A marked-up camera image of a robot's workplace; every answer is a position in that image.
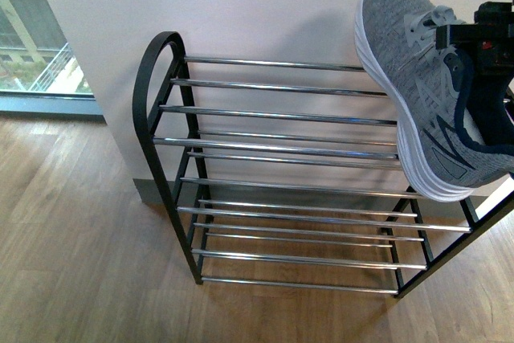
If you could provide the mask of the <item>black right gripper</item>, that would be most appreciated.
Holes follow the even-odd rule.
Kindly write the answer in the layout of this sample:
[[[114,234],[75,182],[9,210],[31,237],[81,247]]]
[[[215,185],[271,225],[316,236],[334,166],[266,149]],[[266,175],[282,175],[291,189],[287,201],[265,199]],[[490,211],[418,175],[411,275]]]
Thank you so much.
[[[513,2],[485,2],[472,24],[437,27],[436,48],[451,45],[462,49],[461,97],[484,144],[513,145],[513,123],[503,102],[513,79]]]

